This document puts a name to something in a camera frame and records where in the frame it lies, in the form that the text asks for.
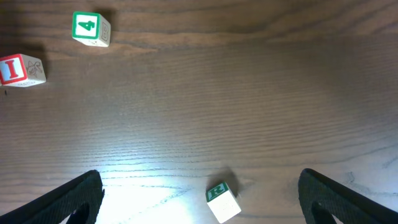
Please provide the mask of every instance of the red square label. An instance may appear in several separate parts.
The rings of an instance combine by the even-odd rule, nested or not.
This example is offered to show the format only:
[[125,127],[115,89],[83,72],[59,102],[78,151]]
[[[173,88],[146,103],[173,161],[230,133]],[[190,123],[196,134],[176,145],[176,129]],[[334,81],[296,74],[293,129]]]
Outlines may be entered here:
[[0,81],[7,85],[27,79],[21,54],[0,58]]

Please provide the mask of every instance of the white block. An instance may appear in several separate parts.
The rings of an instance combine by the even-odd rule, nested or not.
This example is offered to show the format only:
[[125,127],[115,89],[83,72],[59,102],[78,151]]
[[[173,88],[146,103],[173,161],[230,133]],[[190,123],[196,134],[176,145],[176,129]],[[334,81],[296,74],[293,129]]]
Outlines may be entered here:
[[111,42],[111,24],[94,12],[74,12],[72,38],[95,47],[108,47]]
[[224,223],[242,211],[226,182],[207,191],[206,199],[219,223]]
[[16,87],[45,83],[42,61],[23,54],[0,58],[0,82],[4,86]]

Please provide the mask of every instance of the green square label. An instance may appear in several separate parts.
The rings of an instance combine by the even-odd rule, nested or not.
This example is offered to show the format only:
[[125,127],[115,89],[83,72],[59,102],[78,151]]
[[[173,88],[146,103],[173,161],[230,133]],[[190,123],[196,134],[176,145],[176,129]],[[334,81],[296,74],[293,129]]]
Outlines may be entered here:
[[209,191],[206,192],[207,202],[210,202],[214,198],[217,198],[222,193],[227,192],[227,191],[228,191],[228,185],[226,184],[226,182],[220,183],[216,187],[213,187],[212,189],[210,189]]
[[98,39],[100,34],[100,15],[94,12],[74,12],[72,37]]

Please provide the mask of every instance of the green number 4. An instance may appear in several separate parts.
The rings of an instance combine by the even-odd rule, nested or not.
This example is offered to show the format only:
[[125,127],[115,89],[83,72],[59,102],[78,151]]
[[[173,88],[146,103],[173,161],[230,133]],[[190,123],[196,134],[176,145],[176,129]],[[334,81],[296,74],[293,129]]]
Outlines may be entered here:
[[90,31],[91,28],[94,28],[94,26],[95,26],[95,23],[94,23],[94,22],[91,22],[91,21],[88,21],[88,22],[79,22],[78,24],[79,24],[79,26],[81,26],[82,28],[84,28],[84,29],[86,29],[86,30],[88,30],[88,31]]

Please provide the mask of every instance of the wooden table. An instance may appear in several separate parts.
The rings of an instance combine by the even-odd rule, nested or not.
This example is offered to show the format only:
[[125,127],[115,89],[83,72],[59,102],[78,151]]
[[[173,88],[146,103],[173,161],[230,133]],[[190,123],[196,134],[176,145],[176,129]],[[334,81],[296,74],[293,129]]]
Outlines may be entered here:
[[[398,1],[2,0],[0,56],[40,57],[48,81],[0,88],[0,214],[100,171],[97,223],[217,223],[216,179],[239,184],[228,223],[305,223],[315,169],[398,210]],[[112,24],[71,38],[73,11]]]

